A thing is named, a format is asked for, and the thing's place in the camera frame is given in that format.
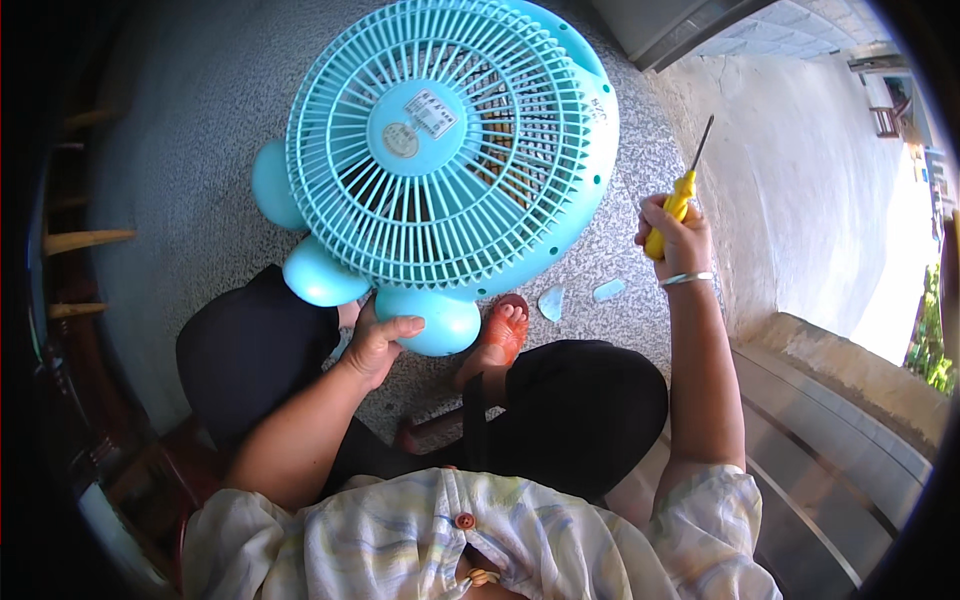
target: hand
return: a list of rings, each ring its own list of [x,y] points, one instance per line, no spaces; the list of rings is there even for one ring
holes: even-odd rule
[[[680,273],[709,273],[712,270],[712,244],[707,219],[696,206],[688,204],[686,218],[680,223],[663,210],[666,196],[657,194],[643,200],[634,243],[643,246],[652,228],[663,234],[663,260],[654,263],[657,279]]]
[[[390,367],[403,351],[396,342],[399,338],[412,338],[423,331],[423,317],[393,317],[383,323],[376,319],[370,296],[357,317],[353,339],[344,350],[338,366],[355,371],[364,381],[367,390],[380,387],[387,378]]]

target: fan grille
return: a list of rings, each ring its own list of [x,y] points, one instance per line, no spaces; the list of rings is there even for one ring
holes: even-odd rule
[[[381,285],[468,284],[513,266],[581,181],[587,117],[570,65],[495,1],[408,0],[364,17],[317,58],[291,110],[288,168],[308,226]],[[372,153],[371,114],[421,83],[452,90],[466,132],[449,160],[403,175]]]

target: red button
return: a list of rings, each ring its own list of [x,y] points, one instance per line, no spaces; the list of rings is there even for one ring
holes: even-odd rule
[[[457,529],[473,529],[473,526],[477,524],[477,519],[470,513],[460,513],[457,518],[453,519],[453,524],[457,526]]]

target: silver bracelet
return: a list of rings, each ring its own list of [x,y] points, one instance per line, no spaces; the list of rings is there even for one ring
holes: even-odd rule
[[[674,283],[687,283],[688,281],[711,281],[713,280],[713,273],[681,273],[679,275],[674,275],[666,279],[661,279],[657,282],[660,287],[666,287],[668,285],[673,285]]]

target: speckled floor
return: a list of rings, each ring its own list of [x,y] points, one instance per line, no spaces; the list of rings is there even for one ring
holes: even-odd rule
[[[300,78],[326,44],[384,2],[172,0],[141,5],[121,36],[100,105],[124,116],[97,132],[92,228],[135,228],[136,239],[93,250],[112,350],[158,433],[190,413],[174,357],[184,323],[206,302],[282,264],[300,237],[253,204],[254,154],[281,137]],[[620,104],[619,154],[607,195],[576,245],[519,288],[531,306],[566,286],[564,316],[533,315],[527,347],[562,338],[636,349],[669,375],[669,322],[652,265],[633,245],[646,195],[683,172],[664,113],[644,76],[589,7],[542,2],[593,44]],[[614,277],[620,295],[597,303]],[[358,416],[384,439],[402,415],[443,411],[461,357],[404,353]]]

